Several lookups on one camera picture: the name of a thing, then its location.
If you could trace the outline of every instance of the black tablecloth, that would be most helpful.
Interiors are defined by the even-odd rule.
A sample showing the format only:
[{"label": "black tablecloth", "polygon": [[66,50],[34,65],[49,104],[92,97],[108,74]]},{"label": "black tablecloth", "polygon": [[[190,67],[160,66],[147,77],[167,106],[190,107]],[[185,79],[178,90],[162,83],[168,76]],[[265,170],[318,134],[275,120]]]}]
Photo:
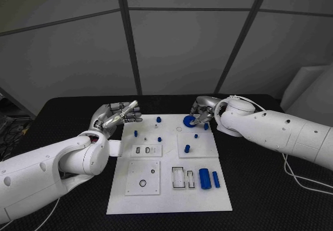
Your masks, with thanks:
[{"label": "black tablecloth", "polygon": [[[226,98],[227,95],[211,95]],[[245,95],[266,110],[282,112],[268,95]],[[47,101],[14,154],[74,137],[87,129],[102,104],[138,100],[142,114],[187,114],[196,95],[66,97]],[[282,170],[281,154],[245,138],[216,131],[224,183],[233,211],[105,215],[116,158],[102,173],[79,185],[60,200],[40,230],[333,230],[333,196],[302,189]],[[122,126],[111,139],[119,140]],[[289,158],[296,174],[333,183],[333,173],[309,162]],[[54,202],[17,219],[5,230],[34,230]]]}]

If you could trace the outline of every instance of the blue cylinder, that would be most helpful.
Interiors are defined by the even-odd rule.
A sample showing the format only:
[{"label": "blue cylinder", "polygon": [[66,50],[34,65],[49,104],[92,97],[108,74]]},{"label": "blue cylinder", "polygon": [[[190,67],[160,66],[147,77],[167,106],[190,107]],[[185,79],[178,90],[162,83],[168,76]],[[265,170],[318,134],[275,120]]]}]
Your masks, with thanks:
[{"label": "blue cylinder", "polygon": [[188,148],[190,148],[190,146],[185,145],[185,147],[184,147],[184,152],[185,152],[185,153],[188,153]]},{"label": "blue cylinder", "polygon": [[213,172],[213,182],[214,182],[214,187],[219,188],[220,187],[220,182],[219,182],[219,177],[217,177],[216,172]]},{"label": "blue cylinder", "polygon": [[201,189],[210,189],[211,188],[211,184],[210,184],[209,171],[207,171],[206,168],[201,168],[198,170],[198,175],[200,175]]}]

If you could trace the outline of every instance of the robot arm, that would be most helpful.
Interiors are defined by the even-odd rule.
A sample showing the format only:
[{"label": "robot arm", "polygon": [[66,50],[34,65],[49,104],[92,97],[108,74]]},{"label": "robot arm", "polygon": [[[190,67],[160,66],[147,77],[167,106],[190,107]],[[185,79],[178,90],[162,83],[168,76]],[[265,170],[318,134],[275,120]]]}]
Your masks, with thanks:
[{"label": "robot arm", "polygon": [[210,112],[200,113],[190,125],[204,121],[201,115],[207,115],[210,120],[213,114],[219,131],[234,137],[243,136],[262,147],[296,156],[333,170],[331,127],[275,111],[255,113],[252,102],[236,96],[224,100],[198,96],[193,107],[198,105],[201,99],[209,101],[206,105],[211,109]]},{"label": "robot arm", "polygon": [[[141,122],[136,101],[102,105],[89,130],[62,142],[0,162],[0,224],[25,216],[98,175],[119,141],[108,140],[116,125]],[[59,170],[74,173],[67,179]]]}]

